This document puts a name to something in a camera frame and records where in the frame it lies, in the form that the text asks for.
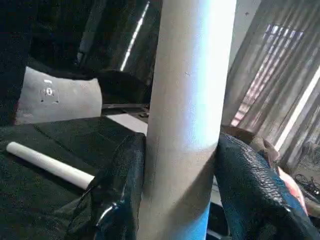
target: black tarp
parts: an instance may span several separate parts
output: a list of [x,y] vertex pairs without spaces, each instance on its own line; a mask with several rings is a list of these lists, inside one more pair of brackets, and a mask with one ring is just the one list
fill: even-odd
[[[96,178],[83,196],[82,189],[7,153],[11,141]],[[143,180],[143,134],[104,117],[10,126],[0,128],[0,149],[0,239],[134,237]],[[116,214],[109,213],[96,227],[110,206]]]

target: white pole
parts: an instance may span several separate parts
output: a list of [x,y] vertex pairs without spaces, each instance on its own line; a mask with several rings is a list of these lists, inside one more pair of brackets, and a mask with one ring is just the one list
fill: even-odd
[[236,0],[163,0],[138,240],[204,240]]
[[7,152],[26,160],[27,162],[34,164],[69,183],[72,183],[83,190],[87,189],[89,183],[94,179],[94,176],[88,173],[16,142],[10,142],[6,147],[6,150]]

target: curtain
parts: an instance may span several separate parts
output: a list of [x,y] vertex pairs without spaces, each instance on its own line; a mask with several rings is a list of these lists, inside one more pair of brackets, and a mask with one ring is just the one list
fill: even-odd
[[223,124],[261,135],[283,154],[298,138],[288,128],[292,121],[294,129],[307,131],[312,112],[305,108],[311,102],[301,101],[306,91],[320,91],[318,84],[310,90],[320,66],[319,11],[317,0],[261,2],[228,75]]
[[280,165],[286,172],[292,174],[295,171],[300,160],[305,157],[303,148],[310,144],[317,147],[320,145],[320,81],[317,81],[280,149],[282,155]]

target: black fabric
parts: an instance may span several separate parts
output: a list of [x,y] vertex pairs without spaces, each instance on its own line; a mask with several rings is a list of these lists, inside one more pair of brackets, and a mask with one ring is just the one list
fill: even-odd
[[[82,189],[7,153],[11,141],[96,176],[89,193],[83,196]],[[131,240],[138,224],[144,152],[143,134],[103,117],[0,128],[0,239],[94,239],[99,214],[116,203],[123,214],[116,215],[116,224],[100,228],[121,231],[123,239]],[[131,231],[124,230],[130,224]]]
[[216,151],[215,176],[233,240],[320,238],[298,200],[267,161],[224,133]]
[[13,124],[24,82],[37,0],[0,1],[0,126]]
[[[107,71],[100,73],[98,81],[101,87],[102,95],[108,94],[118,97],[125,103],[133,104],[149,104],[144,102],[144,97],[147,94],[148,86],[133,75],[121,71]],[[115,102],[110,102],[104,99],[103,103],[123,103],[114,99]]]

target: black leather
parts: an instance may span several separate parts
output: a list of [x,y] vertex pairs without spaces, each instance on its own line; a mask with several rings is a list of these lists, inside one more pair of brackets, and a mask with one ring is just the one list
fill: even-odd
[[315,240],[317,229],[267,161],[222,133],[215,175],[233,240]]

